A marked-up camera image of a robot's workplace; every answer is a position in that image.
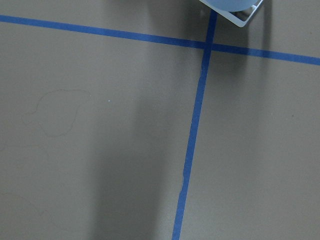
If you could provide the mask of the blue cup on rack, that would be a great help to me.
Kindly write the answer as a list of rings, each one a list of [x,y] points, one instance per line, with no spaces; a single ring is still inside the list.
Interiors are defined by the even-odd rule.
[[[208,0],[208,3],[222,11],[240,12],[254,5],[258,0]]]

